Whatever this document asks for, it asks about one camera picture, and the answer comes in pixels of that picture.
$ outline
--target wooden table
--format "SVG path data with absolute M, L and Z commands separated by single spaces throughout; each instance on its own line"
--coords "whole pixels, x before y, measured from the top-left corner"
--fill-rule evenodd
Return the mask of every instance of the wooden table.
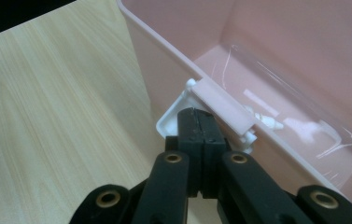
M 164 147 L 114 0 L 0 34 L 0 223 L 67 223 L 93 189 L 131 188 Z M 219 223 L 190 200 L 189 223 Z

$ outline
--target metal bolt hole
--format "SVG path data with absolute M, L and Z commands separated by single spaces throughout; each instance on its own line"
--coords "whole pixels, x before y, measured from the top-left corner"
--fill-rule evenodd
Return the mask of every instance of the metal bolt hole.
M 166 156 L 165 159 L 167 162 L 176 163 L 176 162 L 181 161 L 182 158 L 180 156 L 178 156 L 177 154 L 170 154 L 170 155 Z
M 231 156 L 231 160 L 236 163 L 245 163 L 247 161 L 247 158 L 243 155 L 233 154 Z
M 116 205 L 120 201 L 120 194 L 115 190 L 105 191 L 96 198 L 96 204 L 102 208 L 108 208 Z
M 332 196 L 330 196 L 327 193 L 321 192 L 321 191 L 313 191 L 310 194 L 310 198 L 315 202 L 316 204 L 328 208 L 328 209 L 335 209 L 339 206 L 338 201 L 334 199 Z

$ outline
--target white plastic part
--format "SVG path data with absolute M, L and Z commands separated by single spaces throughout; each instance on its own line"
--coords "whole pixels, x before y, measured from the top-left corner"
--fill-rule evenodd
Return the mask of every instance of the white plastic part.
M 194 107 L 207 112 L 209 111 L 209 109 L 207 109 L 205 105 L 202 105 L 200 101 L 196 99 L 196 96 L 193 95 L 193 92 L 191 91 L 191 89 L 195 84 L 196 84 L 196 81 L 193 78 L 188 80 L 185 85 L 185 90 L 181 92 L 181 94 L 178 96 L 175 102 L 158 120 L 156 124 L 156 130 L 163 138 L 169 135 L 178 135 L 176 115 L 179 111 L 189 107 Z M 253 149 L 252 144 L 254 143 L 255 140 L 257 140 L 257 136 L 254 134 L 253 130 L 249 130 L 244 134 L 242 134 L 239 137 L 239 140 L 241 143 L 240 144 L 241 148 L 239 149 L 243 150 L 245 153 L 251 153 Z
M 282 130 L 284 128 L 284 125 L 280 123 L 279 121 L 275 120 L 275 118 L 264 116 L 260 113 L 254 112 L 253 108 L 249 105 L 243 105 L 246 111 L 250 112 L 256 119 L 259 119 L 264 123 L 266 126 L 268 126 L 269 129 L 271 130 Z

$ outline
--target white plastic latch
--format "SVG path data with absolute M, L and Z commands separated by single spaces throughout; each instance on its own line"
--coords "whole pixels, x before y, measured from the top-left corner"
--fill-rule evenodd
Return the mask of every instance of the white plastic latch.
M 210 110 L 193 94 L 192 87 L 194 85 L 196 85 L 196 81 L 194 79 L 191 78 L 188 80 L 185 85 L 185 90 L 181 92 L 176 101 L 158 120 L 156 129 L 163 138 L 169 135 L 178 135 L 176 116 L 179 111 L 185 108 L 194 107 L 210 112 Z M 233 145 L 240 146 L 239 149 L 245 151 L 246 153 L 250 153 L 252 151 L 252 144 L 255 140 L 257 140 L 257 136 L 254 134 L 254 131 L 250 129 L 242 136 L 239 135 L 240 143 Z

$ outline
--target plastic container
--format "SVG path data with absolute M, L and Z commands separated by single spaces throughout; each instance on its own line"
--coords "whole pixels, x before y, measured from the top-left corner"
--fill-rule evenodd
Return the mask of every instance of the plastic container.
M 118 3 L 153 106 L 175 114 L 188 95 L 236 147 L 254 142 L 284 189 L 319 183 L 352 202 L 352 2 Z

